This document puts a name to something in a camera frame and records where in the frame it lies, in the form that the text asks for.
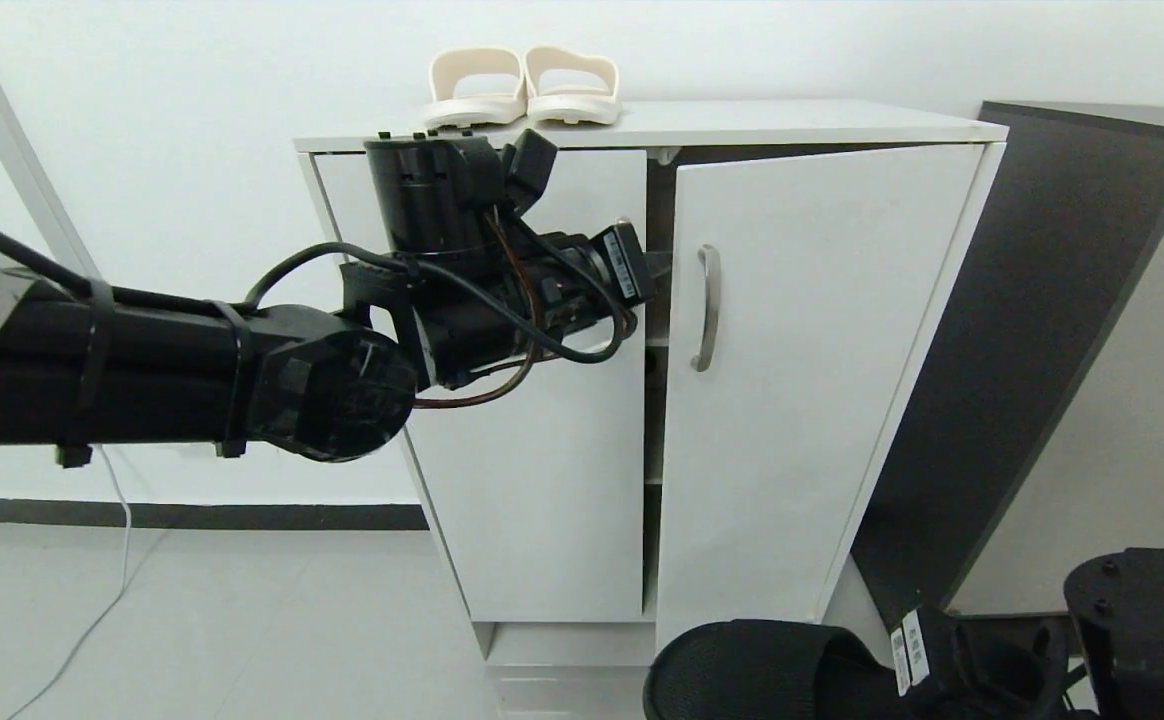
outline black slipper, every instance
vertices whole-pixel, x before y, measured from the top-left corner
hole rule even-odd
[[[857,635],[828,625],[702,625],[658,654],[648,720],[901,720],[893,670]]]

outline cabinet door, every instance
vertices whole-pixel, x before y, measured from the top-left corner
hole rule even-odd
[[[947,249],[981,151],[679,170],[659,647],[715,620],[819,620],[939,270],[960,263]],[[718,333],[700,372],[708,245]]]
[[[318,161],[338,231],[385,250],[362,155]],[[563,151],[526,220],[592,234],[618,218],[645,231],[643,150]],[[567,341],[601,347],[609,320]],[[555,359],[510,395],[414,409],[409,439],[473,620],[620,621],[643,611],[641,329],[599,365]],[[513,372],[425,397],[467,397]]]

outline black robotic arm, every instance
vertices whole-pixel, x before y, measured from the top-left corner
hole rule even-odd
[[[57,445],[65,466],[99,442],[213,442],[230,457],[262,439],[310,459],[355,459],[414,407],[496,400],[533,364],[599,363],[634,329],[632,309],[665,268],[650,268],[626,222],[590,238],[523,222],[555,156],[537,133],[501,150],[384,135],[365,151],[392,251],[308,247],[242,302],[112,287],[0,233],[16,264],[0,261],[0,445]],[[332,254],[346,258],[339,313],[261,306],[284,275]],[[390,314],[395,337],[372,328],[372,307]],[[565,345],[605,318],[609,345]],[[417,397],[509,366],[518,372],[484,395]]]

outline white cabinet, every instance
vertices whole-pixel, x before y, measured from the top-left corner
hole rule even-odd
[[[819,619],[982,151],[679,170],[659,644],[722,618]]]
[[[331,237],[385,245],[363,156],[378,129],[417,128],[297,142]],[[629,102],[613,127],[535,129],[562,152],[530,222],[631,218],[674,252],[672,302],[643,323],[669,330],[410,419],[419,496],[490,664],[577,665],[617,633],[631,657],[595,662],[640,665],[697,623],[819,620],[1006,129],[844,100]]]

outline gray floor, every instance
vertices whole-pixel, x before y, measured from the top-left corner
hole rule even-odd
[[[111,601],[120,541],[116,529],[0,523],[0,720]],[[135,530],[130,577],[57,687],[21,719],[499,717],[427,533]],[[887,660],[852,565],[826,621]],[[637,720],[631,701],[633,714],[604,720]],[[512,718],[547,717],[582,720]]]

